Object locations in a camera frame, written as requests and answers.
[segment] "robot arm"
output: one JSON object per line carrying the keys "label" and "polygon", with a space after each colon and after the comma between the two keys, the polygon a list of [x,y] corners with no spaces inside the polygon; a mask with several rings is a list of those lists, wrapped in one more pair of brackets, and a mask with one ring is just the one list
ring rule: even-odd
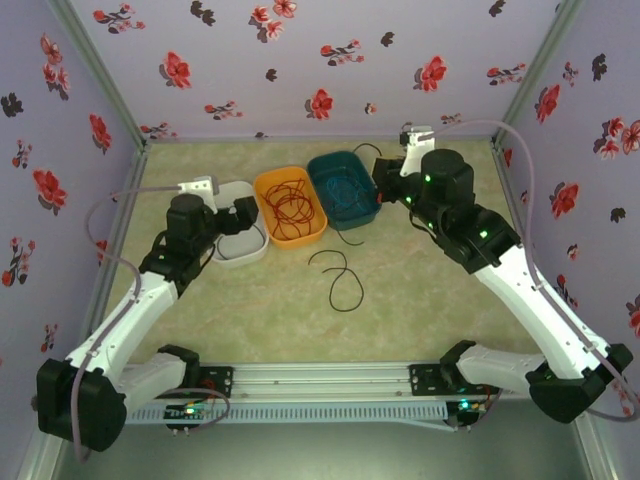
{"label": "robot arm", "polygon": [[[412,225],[493,291],[542,351],[518,355],[462,341],[441,359],[442,376],[455,388],[485,384],[528,395],[551,418],[573,421],[604,392],[612,376],[540,290],[546,289],[618,371],[631,362],[631,353],[596,335],[546,281],[533,284],[517,233],[498,213],[475,203],[471,166],[452,150],[423,153],[429,147],[418,141],[423,135],[422,128],[401,134],[406,159],[376,160],[378,198],[406,206]],[[416,149],[422,149],[420,162],[415,161]]]}
{"label": "robot arm", "polygon": [[[115,441],[127,412],[167,390],[195,386],[198,356],[180,347],[165,346],[146,364],[125,367],[156,320],[206,266],[217,237],[251,228],[258,207],[253,197],[245,197],[236,200],[233,207],[218,209],[209,177],[180,187],[181,193],[172,199],[167,210],[167,229],[158,235],[140,264],[139,293],[136,295],[136,288],[132,287],[86,342],[63,362],[49,359],[38,371],[41,431],[73,440],[71,389],[88,355],[80,382],[78,414],[82,444],[92,450],[103,451]],[[128,310],[122,316],[125,307]],[[122,318],[109,327],[117,316]],[[96,346],[102,336],[101,344]]]}

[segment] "purple wall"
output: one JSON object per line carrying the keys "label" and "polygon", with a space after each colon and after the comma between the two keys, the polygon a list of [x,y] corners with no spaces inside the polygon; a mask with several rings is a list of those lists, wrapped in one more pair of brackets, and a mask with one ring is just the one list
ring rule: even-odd
{"label": "purple wall", "polygon": [[395,135],[407,121],[502,118],[559,0],[72,3],[148,136],[167,123],[154,136],[209,138]]}
{"label": "purple wall", "polygon": [[[587,2],[514,126],[534,155],[532,235],[540,268],[549,279],[561,276],[564,289],[557,287],[588,325],[633,351],[625,373],[640,389],[636,7],[634,0]],[[520,199],[529,181],[525,159],[519,146],[505,145],[513,148],[511,193]],[[628,413],[629,401],[610,390],[597,407]],[[603,432],[622,459],[619,478],[637,478],[640,423],[604,424]]]}
{"label": "purple wall", "polygon": [[[85,212],[123,186],[134,144],[45,2],[5,2],[0,43],[0,478],[11,479],[36,423],[36,372],[77,345],[98,273]],[[93,222],[97,239],[115,209]]]}

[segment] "marble-patterned floor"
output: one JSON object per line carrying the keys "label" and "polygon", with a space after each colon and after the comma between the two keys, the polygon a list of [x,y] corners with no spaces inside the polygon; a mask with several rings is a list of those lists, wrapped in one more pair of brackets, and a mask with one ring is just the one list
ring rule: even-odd
{"label": "marble-patterned floor", "polygon": [[[252,183],[262,172],[304,166],[318,155],[351,150],[358,143],[154,145],[142,186],[172,185],[201,175],[215,175],[221,183]],[[402,153],[397,142],[377,144],[385,155]],[[510,219],[488,140],[438,141],[437,146],[459,151],[475,170],[478,202]],[[371,170],[375,152],[362,148],[358,153]],[[139,196],[123,250],[134,264],[165,228],[173,195]],[[152,327],[132,361],[146,361],[167,343],[216,363],[435,360],[461,339],[515,352],[538,351],[497,297],[447,259],[427,234],[410,226],[403,206],[385,204],[373,223],[344,235],[365,243],[348,246],[327,229],[319,243],[291,251],[270,245],[261,261],[239,269],[210,264]],[[331,309],[334,277],[321,272],[340,261],[326,254],[307,266],[321,249],[344,252],[360,277],[365,298],[357,310]],[[109,311],[131,281],[131,274],[119,267]],[[337,305],[353,305],[358,298],[355,281],[339,281]]]}

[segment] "plastic container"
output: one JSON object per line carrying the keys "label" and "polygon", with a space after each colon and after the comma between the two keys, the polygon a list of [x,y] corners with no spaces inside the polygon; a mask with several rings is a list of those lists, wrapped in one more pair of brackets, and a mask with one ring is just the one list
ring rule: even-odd
{"label": "plastic container", "polygon": [[[314,216],[311,221],[308,224],[300,225],[298,227],[300,233],[298,233],[294,227],[289,225],[282,226],[282,224],[280,224],[281,227],[278,228],[278,221],[273,213],[273,209],[265,200],[265,196],[271,187],[283,182],[297,182],[299,180],[304,182],[301,186],[301,190],[304,196],[311,202],[314,210]],[[327,229],[328,219],[322,209],[322,204],[318,199],[318,195],[313,189],[309,174],[304,168],[285,167],[263,173],[255,179],[253,182],[253,188],[256,192],[256,197],[258,198],[258,207],[260,208],[267,224],[269,237],[271,237],[271,241],[275,245],[284,250],[291,250],[310,245],[320,240],[322,234]],[[287,208],[289,207],[286,205],[283,206],[282,211],[293,215],[293,210],[287,211]],[[291,205],[290,208],[295,209],[296,207],[295,205]]]}
{"label": "plastic container", "polygon": [[[213,198],[218,208],[229,208],[238,198],[252,195],[253,187],[248,182],[236,181],[220,185],[220,193]],[[225,268],[236,268],[257,262],[267,253],[269,235],[262,213],[258,212],[255,223],[249,230],[237,235],[221,235],[216,240],[216,250],[211,261]]]}
{"label": "plastic container", "polygon": [[316,157],[307,165],[307,171],[334,230],[366,225],[380,211],[376,186],[355,153]]}

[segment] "teal basket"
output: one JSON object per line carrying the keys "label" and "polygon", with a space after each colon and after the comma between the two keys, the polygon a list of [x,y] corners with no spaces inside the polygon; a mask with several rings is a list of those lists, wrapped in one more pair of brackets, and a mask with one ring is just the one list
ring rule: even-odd
{"label": "teal basket", "polygon": [[355,153],[316,157],[307,165],[307,172],[334,230],[366,225],[380,211],[376,186]]}

